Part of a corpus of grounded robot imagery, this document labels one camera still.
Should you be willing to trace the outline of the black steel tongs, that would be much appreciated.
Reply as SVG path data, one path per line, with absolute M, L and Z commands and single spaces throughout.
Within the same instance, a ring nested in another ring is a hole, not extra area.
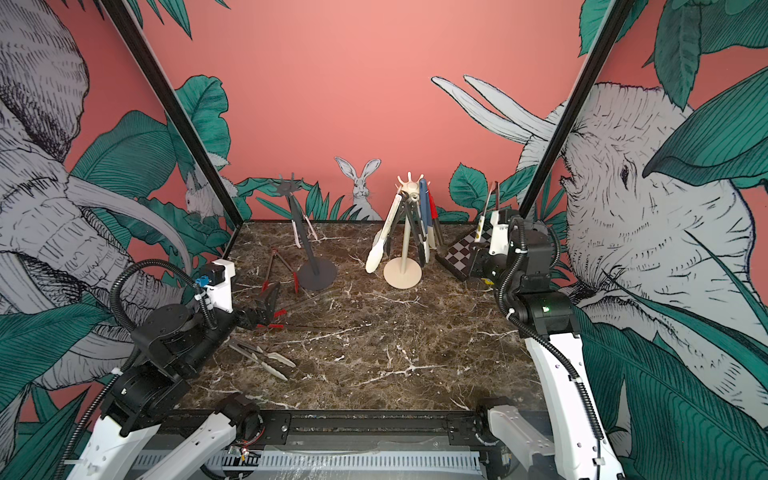
M 427 245 L 419 214 L 419 207 L 416 201 L 406 198 L 403 198 L 401 201 L 401 206 L 404 209 L 405 218 L 411 229 L 411 236 L 414 238 L 417 247 L 419 266 L 424 267 L 427 263 Z

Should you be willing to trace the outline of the pink tongs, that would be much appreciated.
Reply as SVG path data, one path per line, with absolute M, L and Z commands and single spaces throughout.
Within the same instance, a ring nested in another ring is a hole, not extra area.
M 293 235 L 294 235 L 294 243 L 297 248 L 302 248 L 303 243 L 299 235 L 299 227 L 303 228 L 303 231 L 310 237 L 313 238 L 316 242 L 319 242 L 319 236 L 317 235 L 317 232 L 315 231 L 310 219 L 308 218 L 307 214 L 303 212 L 302 209 L 299 209 L 299 213 L 301 214 L 300 220 L 297 215 L 291 214 L 291 223 L 293 228 Z

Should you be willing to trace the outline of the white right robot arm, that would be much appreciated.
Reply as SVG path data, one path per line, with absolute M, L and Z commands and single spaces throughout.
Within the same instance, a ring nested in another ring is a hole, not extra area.
M 518 215 L 490 224 L 489 244 L 477 248 L 482 273 L 531 355 L 549 427 L 541 431 L 518 408 L 493 400 L 480 410 L 479 440 L 503 445 L 513 470 L 526 479 L 624 478 L 594 404 L 576 309 L 550 284 L 558 237 Z

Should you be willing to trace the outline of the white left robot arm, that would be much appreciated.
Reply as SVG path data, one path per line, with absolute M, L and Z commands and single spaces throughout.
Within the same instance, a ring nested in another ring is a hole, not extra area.
M 253 330 L 269 322 L 270 309 L 202 314 L 181 304 L 155 310 L 133 334 L 144 362 L 115 377 L 101 415 L 78 459 L 63 457 L 68 479 L 122 479 L 163 422 L 189 392 L 213 354 L 237 327 Z M 188 479 L 216 452 L 238 443 L 247 449 L 260 439 L 265 422 L 257 404 L 242 394 L 226 397 L 179 446 L 146 473 L 147 479 Z

